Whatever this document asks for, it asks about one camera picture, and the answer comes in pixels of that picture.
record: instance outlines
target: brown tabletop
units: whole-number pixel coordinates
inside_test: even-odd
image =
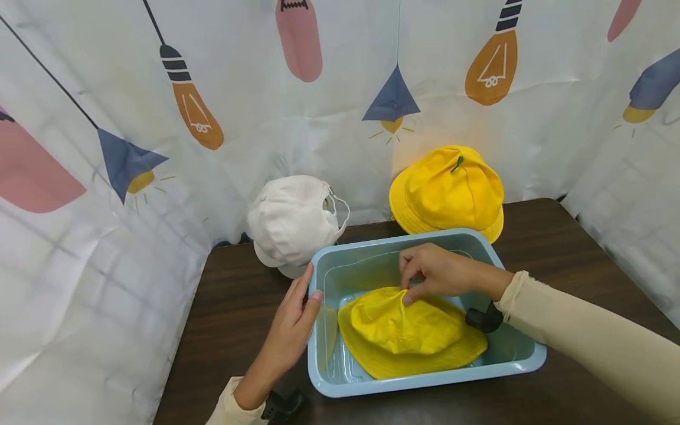
[[[395,222],[349,228],[342,243],[403,235]],[[494,244],[508,270],[528,270],[559,290],[680,343],[680,333],[562,206],[549,199],[506,205]],[[289,279],[262,266],[252,244],[208,257],[156,425],[204,425],[229,377],[243,375],[265,340]],[[549,350],[534,373],[418,390],[331,399],[307,376],[307,355],[277,388],[309,404],[293,424],[648,424],[571,359]]]

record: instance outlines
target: white baseball cap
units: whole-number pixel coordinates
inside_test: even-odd
[[[347,207],[342,226],[338,226],[336,199]],[[327,200],[332,211],[324,208]],[[291,279],[302,276],[311,257],[342,236],[349,218],[349,205],[333,194],[328,183],[310,175],[268,182],[248,211],[255,254],[262,264],[278,267]]]

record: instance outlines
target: yellow bucket hat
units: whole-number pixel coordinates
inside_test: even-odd
[[[375,379],[457,369],[487,348],[465,313],[442,299],[404,306],[406,290],[380,288],[338,311],[340,333],[354,359]]]
[[[471,228],[494,243],[503,231],[503,184],[479,153],[443,146],[412,164],[390,187],[390,208],[409,234]]]

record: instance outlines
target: light bulb print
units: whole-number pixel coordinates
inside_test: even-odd
[[[311,0],[277,0],[275,16],[290,73],[303,82],[316,81],[321,75],[323,60]]]
[[[126,203],[128,195],[140,194],[148,204],[145,189],[153,188],[163,193],[166,190],[158,182],[173,179],[172,175],[156,179],[154,169],[168,160],[166,156],[135,146],[106,130],[97,128],[104,164],[109,175],[109,183],[118,195],[120,202]],[[139,197],[135,197],[135,208],[139,212]]]
[[[680,84],[680,49],[656,61],[642,72],[630,90],[630,103],[623,119],[639,124],[661,108],[673,89]]]
[[[97,131],[97,135],[99,136],[99,144],[101,146],[101,151],[104,158],[104,165],[106,166],[106,172],[109,177],[109,183],[111,184],[111,187],[114,189],[114,192],[118,195],[120,202],[123,203],[123,205],[125,205],[126,196],[128,193],[142,194],[144,200],[148,202],[146,193],[142,192],[147,187],[149,187],[152,182],[155,181],[156,176],[154,175],[153,172],[154,168],[159,166],[161,163],[167,161],[168,158],[155,152],[142,149],[139,146],[135,146],[132,143],[128,142],[127,140],[124,140],[114,134],[111,134],[110,132],[99,127],[97,123],[95,123],[95,121],[92,119],[92,117],[90,117],[90,115],[87,112],[85,112],[85,109],[83,109],[83,107],[76,101],[76,99],[71,95],[71,93],[69,93],[69,91],[66,90],[64,85],[61,84],[61,82],[59,82],[59,80],[56,77],[54,77],[54,74],[52,74],[52,72],[50,72],[50,70],[47,69],[47,67],[40,61],[40,59],[38,59],[38,57],[33,53],[33,51],[24,43],[21,37],[19,37],[19,35],[13,30],[13,28],[7,23],[7,21],[5,21],[5,19],[2,16],[0,16],[0,20],[2,21],[3,24],[5,24],[7,29],[9,29],[10,32],[12,32],[12,35],[21,43],[24,49],[26,49],[26,51],[31,55],[31,57],[33,57],[37,64],[40,65],[40,67],[45,71],[45,73],[47,73],[47,75],[52,79],[52,81],[63,91],[64,95],[66,95],[69,98],[73,105],[83,114],[85,119],[87,119],[87,121],[89,121],[89,123],[92,124],[92,126]],[[2,110],[0,118],[2,118],[0,120],[0,132],[3,130],[1,127],[3,122],[11,122],[12,124],[15,123],[14,119],[11,116],[9,116],[4,110]],[[27,138],[30,137],[28,136],[28,133],[21,135],[21,137],[22,137],[22,139],[20,140],[21,144],[24,145],[31,144],[31,141]],[[29,146],[27,152],[30,152],[31,150],[32,150],[31,154],[35,156],[35,158],[32,158],[31,161],[35,161],[35,167],[44,169],[43,172],[45,173],[39,179],[34,180],[42,181],[51,178],[54,179],[54,181],[51,183],[52,185],[61,184],[65,185],[64,188],[54,191],[53,194],[50,194],[49,192],[44,192],[44,196],[47,198],[47,201],[50,200],[50,195],[52,195],[52,198],[55,198],[58,201],[58,203],[63,203],[65,199],[63,195],[65,193],[70,192],[71,194],[68,197],[72,198],[75,195],[79,196],[85,191],[85,189],[82,188],[81,186],[80,188],[82,189],[78,188],[77,186],[74,186],[73,182],[64,178],[63,173],[65,173],[65,170],[63,172],[57,170],[57,173],[55,173],[56,169],[54,165],[50,164],[50,161],[46,160],[44,154],[40,154],[35,149],[35,147]],[[0,165],[2,165],[2,160],[4,159],[3,157],[5,156],[4,154],[8,152],[10,155],[12,155],[11,150],[4,152],[2,149],[0,149],[0,154],[2,154],[0,156]],[[160,180],[167,180],[169,178],[174,177],[175,176],[166,177]],[[163,188],[160,188],[158,186],[153,187],[155,187],[161,192],[165,192]]]
[[[607,41],[611,43],[624,32],[624,29],[626,29],[633,16],[635,16],[640,4],[642,4],[642,0],[621,0],[619,8],[616,9],[614,14],[614,19],[609,26],[609,31],[607,31]]]
[[[85,187],[2,107],[0,141],[0,198],[44,214],[85,193]]]
[[[160,59],[172,83],[175,102],[186,128],[204,148],[219,149],[224,142],[222,127],[199,95],[182,55],[165,43],[148,0],[142,1],[160,40]]]
[[[496,32],[481,48],[465,77],[465,94],[480,105],[490,106],[510,92],[517,70],[515,27],[522,0],[507,0],[500,11]]]
[[[380,121],[383,130],[369,137],[372,139],[385,131],[392,134],[385,144],[392,141],[393,137],[401,141],[397,131],[400,129],[414,133],[415,130],[402,125],[404,117],[420,112],[415,104],[409,88],[406,86],[404,77],[401,75],[399,65],[394,68],[382,89],[378,92],[371,106],[369,106],[362,121]]]
[[[401,141],[401,139],[399,138],[399,134],[397,133],[397,131],[400,130],[400,129],[405,130],[405,131],[410,131],[411,133],[415,132],[415,130],[413,130],[413,129],[410,129],[408,127],[403,127],[401,125],[402,123],[404,123],[404,117],[402,117],[402,116],[397,118],[396,121],[381,121],[380,124],[382,124],[382,127],[385,130],[377,132],[376,134],[370,136],[369,139],[380,136],[381,134],[385,133],[385,131],[387,131],[388,133],[392,134],[392,136],[390,136],[387,139],[387,141],[385,142],[385,144],[388,144],[392,141],[393,137],[396,137],[397,141]]]

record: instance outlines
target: light blue plastic tub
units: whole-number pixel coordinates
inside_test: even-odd
[[[398,286],[401,280],[399,252],[428,242],[503,267],[486,238],[468,229],[336,245],[314,256],[309,293],[321,289],[324,302],[311,333],[307,359],[309,378],[320,393],[333,398],[357,396],[516,375],[543,366],[545,346],[507,324],[487,335],[488,350],[462,369],[376,380],[359,366],[340,335],[338,309],[370,290]],[[463,310],[474,307],[481,311],[486,311],[490,301],[474,293],[447,300]]]

